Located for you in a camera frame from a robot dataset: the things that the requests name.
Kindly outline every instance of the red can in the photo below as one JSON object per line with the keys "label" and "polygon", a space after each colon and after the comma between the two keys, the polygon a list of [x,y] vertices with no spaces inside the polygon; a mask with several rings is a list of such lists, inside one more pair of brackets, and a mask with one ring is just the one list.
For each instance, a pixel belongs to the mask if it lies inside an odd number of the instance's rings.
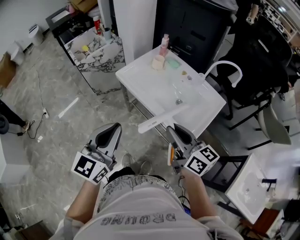
{"label": "red can", "polygon": [[95,28],[96,28],[96,32],[97,34],[101,35],[101,27],[100,27],[100,19],[99,19],[99,16],[95,16],[93,17],[93,20],[94,20],[94,24],[95,24]]}

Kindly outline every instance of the person in black clothes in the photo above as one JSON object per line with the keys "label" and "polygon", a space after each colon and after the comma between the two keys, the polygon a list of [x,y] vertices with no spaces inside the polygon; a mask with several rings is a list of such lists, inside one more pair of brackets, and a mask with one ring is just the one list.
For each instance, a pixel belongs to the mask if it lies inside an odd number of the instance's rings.
{"label": "person in black clothes", "polygon": [[15,114],[10,108],[0,100],[0,114],[7,118],[11,124],[16,124],[22,127],[22,131],[26,132],[29,129],[29,120],[23,121],[17,114]]}
{"label": "person in black clothes", "polygon": [[236,0],[236,3],[239,6],[239,9],[236,13],[237,19],[234,25],[230,28],[228,34],[234,34],[238,33],[239,31],[243,31],[245,23],[247,23],[246,21],[248,16],[250,18],[251,23],[254,22],[254,19],[258,13],[258,8],[261,4],[261,0]]}

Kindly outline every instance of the cup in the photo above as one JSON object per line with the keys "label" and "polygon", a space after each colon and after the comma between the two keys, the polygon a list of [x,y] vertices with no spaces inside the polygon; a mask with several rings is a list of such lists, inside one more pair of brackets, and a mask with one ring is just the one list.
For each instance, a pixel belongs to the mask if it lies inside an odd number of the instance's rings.
{"label": "cup", "polygon": [[112,38],[112,32],[110,28],[104,28],[103,32],[104,39],[107,41]]}
{"label": "cup", "polygon": [[152,60],[152,67],[155,70],[162,70],[164,68],[165,58],[161,55],[156,55]]}

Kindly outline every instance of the person's foot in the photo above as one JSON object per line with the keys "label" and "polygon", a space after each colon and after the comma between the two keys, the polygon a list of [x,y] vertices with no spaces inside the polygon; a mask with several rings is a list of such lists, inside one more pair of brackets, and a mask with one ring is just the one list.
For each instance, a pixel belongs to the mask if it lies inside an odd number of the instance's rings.
{"label": "person's foot", "polygon": [[140,173],[139,175],[150,175],[152,171],[152,164],[149,161],[143,162],[141,165]]}
{"label": "person's foot", "polygon": [[26,133],[29,129],[29,126],[30,126],[30,121],[29,120],[26,120],[26,124],[24,127],[22,127],[22,132],[23,133]]}
{"label": "person's foot", "polygon": [[122,157],[122,167],[130,167],[132,165],[132,162],[133,160],[129,153],[126,153]]}

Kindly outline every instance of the black round object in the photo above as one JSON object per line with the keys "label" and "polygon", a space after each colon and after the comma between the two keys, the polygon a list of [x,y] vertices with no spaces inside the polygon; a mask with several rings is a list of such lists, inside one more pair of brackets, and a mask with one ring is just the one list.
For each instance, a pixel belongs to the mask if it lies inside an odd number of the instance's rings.
{"label": "black round object", "polygon": [[0,134],[5,134],[8,132],[9,123],[6,117],[0,114]]}

